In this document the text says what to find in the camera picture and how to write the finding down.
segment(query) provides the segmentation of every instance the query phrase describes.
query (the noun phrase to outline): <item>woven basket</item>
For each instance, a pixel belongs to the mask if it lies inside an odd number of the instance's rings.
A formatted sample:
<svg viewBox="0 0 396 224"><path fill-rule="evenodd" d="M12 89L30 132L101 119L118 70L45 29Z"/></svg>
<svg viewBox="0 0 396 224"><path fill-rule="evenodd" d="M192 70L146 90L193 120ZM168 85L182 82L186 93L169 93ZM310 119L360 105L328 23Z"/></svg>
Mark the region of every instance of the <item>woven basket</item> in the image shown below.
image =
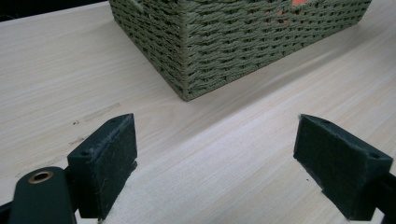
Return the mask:
<svg viewBox="0 0 396 224"><path fill-rule="evenodd" d="M292 1L109 2L115 21L189 101L356 24L371 3Z"/></svg>

